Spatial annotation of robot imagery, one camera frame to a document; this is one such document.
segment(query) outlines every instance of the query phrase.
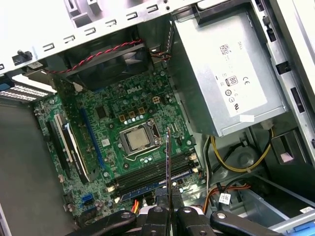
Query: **motherboard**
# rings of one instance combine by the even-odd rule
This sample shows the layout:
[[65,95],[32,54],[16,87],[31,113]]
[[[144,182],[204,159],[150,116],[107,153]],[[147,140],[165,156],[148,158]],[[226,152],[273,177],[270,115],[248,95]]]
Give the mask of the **motherboard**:
[[181,108],[164,71],[90,91],[54,78],[58,95],[34,113],[64,190],[64,209],[84,226],[134,199],[154,203],[165,185],[166,131],[172,132],[172,181],[181,192],[202,185]]

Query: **screw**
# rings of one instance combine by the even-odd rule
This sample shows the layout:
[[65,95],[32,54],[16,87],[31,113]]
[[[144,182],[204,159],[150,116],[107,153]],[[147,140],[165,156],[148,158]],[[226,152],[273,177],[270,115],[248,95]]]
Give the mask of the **screw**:
[[155,212],[162,212],[163,209],[160,208],[160,207],[158,207],[158,206],[156,206],[156,207],[154,208],[154,211],[155,211]]
[[199,234],[200,234],[200,235],[202,235],[202,236],[205,236],[205,235],[207,235],[207,232],[206,232],[206,231],[201,230],[201,231],[199,232]]
[[130,218],[131,217],[131,214],[129,212],[124,212],[122,214],[122,218]]
[[223,214],[223,213],[218,213],[218,214],[217,214],[217,217],[218,217],[219,219],[225,219],[225,218],[226,218],[226,215]]
[[191,212],[191,209],[188,208],[188,207],[186,207],[186,208],[184,208],[184,212],[185,212],[185,213],[189,213],[189,212]]

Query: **ce mark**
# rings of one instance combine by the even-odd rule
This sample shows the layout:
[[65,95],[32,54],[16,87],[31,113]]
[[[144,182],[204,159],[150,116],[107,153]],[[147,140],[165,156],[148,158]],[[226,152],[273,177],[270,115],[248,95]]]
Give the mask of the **ce mark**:
[[249,85],[250,84],[250,81],[249,81],[248,77],[244,77],[243,81],[244,81],[245,85]]

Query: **cpu socket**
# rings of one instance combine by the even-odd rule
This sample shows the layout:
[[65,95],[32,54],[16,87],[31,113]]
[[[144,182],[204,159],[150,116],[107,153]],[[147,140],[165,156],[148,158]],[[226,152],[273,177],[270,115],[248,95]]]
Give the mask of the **cpu socket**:
[[128,156],[156,149],[161,137],[153,119],[120,132],[121,143]]

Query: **sata port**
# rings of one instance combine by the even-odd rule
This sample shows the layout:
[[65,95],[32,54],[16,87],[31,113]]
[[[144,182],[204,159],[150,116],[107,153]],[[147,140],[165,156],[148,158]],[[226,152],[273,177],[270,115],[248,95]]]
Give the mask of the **sata port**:
[[92,205],[93,203],[94,203],[94,199],[90,199],[90,200],[85,201],[83,205],[89,206],[89,205]]
[[84,202],[89,201],[89,200],[91,200],[91,199],[93,199],[92,193],[89,193],[89,194],[84,195],[84,196],[82,197],[82,201],[84,201]]

